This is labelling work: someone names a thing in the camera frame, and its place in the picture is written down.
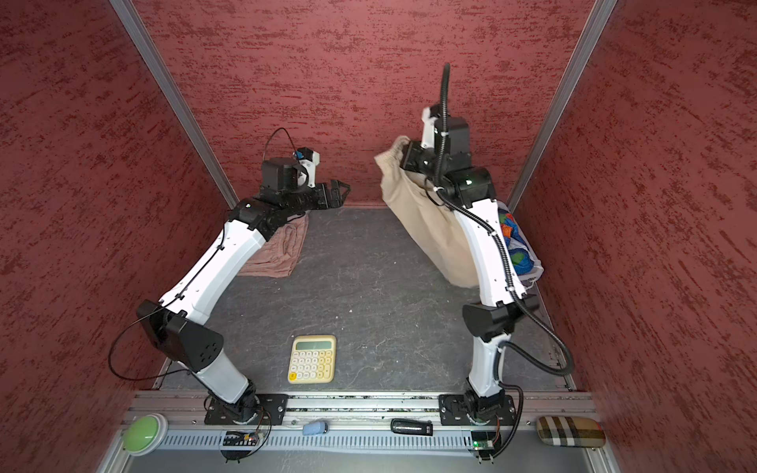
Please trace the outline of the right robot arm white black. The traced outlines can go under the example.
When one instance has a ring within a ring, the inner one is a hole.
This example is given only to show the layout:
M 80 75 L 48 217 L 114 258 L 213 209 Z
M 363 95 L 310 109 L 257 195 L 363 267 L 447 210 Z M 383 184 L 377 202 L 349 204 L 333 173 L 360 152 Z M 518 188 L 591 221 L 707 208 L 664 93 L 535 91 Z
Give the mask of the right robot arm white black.
M 447 159 L 412 142 L 403 148 L 400 167 L 432 180 L 443 207 L 451 210 L 465 235 L 475 264 L 480 301 L 462 308 L 463 320 L 474 337 L 468 390 L 459 405 L 469 422 L 486 425 L 513 408 L 501 380 L 508 348 L 528 362 L 538 360 L 511 342 L 516 323 L 529 317 L 542 322 L 528 305 L 528 294 L 510 260 L 499 224 L 499 207 L 489 171 L 475 168 L 465 156 L 460 165 L 445 169 Z

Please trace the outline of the pink shorts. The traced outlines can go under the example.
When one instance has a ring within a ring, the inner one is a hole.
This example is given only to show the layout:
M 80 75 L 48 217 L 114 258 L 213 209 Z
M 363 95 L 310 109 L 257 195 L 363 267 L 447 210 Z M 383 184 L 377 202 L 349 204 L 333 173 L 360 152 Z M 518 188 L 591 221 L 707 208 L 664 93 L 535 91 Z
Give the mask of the pink shorts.
M 238 275 L 275 279 L 291 276 L 300 260 L 308 228 L 308 216 L 286 224 L 242 266 Z

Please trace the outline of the beige shorts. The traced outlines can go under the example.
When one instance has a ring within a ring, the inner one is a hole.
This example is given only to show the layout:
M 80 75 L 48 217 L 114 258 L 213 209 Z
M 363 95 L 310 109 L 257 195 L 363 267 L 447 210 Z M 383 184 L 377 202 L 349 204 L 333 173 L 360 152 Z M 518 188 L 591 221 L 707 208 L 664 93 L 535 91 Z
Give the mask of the beige shorts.
M 424 175 L 400 167 L 403 148 L 409 144 L 408 137 L 399 136 L 375 157 L 382 172 L 382 200 L 449 283 L 475 288 L 478 276 L 461 224 L 451 210 L 429 199 L 431 185 Z

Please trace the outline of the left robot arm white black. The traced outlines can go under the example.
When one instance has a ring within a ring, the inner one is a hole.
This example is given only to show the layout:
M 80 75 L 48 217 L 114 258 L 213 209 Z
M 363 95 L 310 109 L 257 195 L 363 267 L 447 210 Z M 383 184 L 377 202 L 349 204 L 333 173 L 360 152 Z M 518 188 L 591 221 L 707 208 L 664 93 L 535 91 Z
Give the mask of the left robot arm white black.
M 158 303 L 138 307 L 137 319 L 151 344 L 189 371 L 227 420 L 246 425 L 261 416 L 261 408 L 254 383 L 226 355 L 222 334 L 206 326 L 218 299 L 280 228 L 307 212 L 341 207 L 350 191 L 333 179 L 295 190 L 263 189 L 244 199 L 185 277 Z

